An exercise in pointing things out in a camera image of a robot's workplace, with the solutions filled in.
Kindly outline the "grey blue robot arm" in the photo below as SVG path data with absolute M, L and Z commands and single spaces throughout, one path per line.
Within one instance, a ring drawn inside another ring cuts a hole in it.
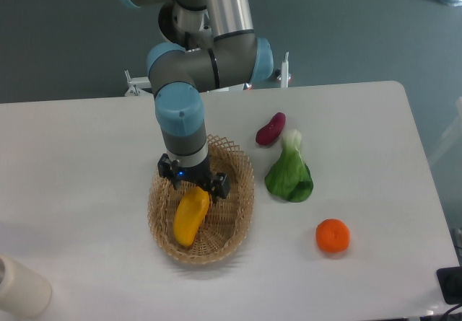
M 121 0 L 131 7 L 162 3 L 173 34 L 147 56 L 155 116 L 165 142 L 157 169 L 178 188 L 193 183 L 226 198 L 228 176 L 210 169 L 204 92 L 268 79 L 270 43 L 256 36 L 248 0 Z

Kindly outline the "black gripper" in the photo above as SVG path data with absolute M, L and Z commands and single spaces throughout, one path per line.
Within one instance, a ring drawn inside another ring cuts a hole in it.
M 213 173 L 210 169 L 210 158 L 206 157 L 200 164 L 192 167 L 181 167 L 177 159 L 171 160 L 164 153 L 158 163 L 157 171 L 161 178 L 167 179 L 177 190 L 182 182 L 199 186 L 212 197 L 215 204 L 219 199 L 226 199 L 230 192 L 230 181 L 223 172 Z

